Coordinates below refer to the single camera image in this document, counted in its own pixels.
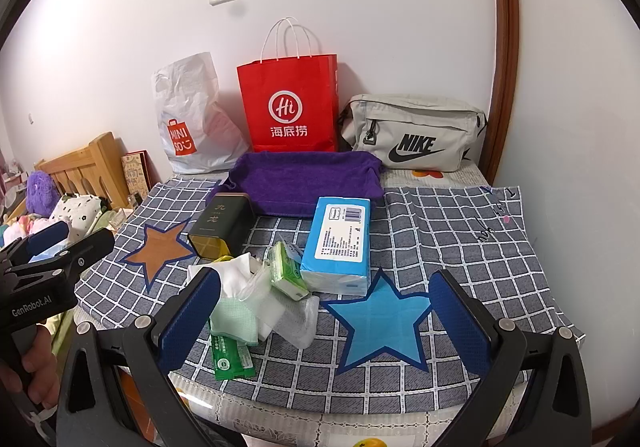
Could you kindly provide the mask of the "person's left hand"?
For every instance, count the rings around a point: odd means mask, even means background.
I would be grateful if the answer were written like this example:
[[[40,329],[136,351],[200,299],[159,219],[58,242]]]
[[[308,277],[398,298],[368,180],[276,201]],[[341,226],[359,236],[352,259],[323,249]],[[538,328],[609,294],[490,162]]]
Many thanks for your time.
[[[22,357],[23,368],[32,375],[27,395],[34,404],[42,404],[50,409],[58,403],[60,379],[56,368],[58,362],[52,352],[52,340],[49,330],[37,326],[32,347]]]

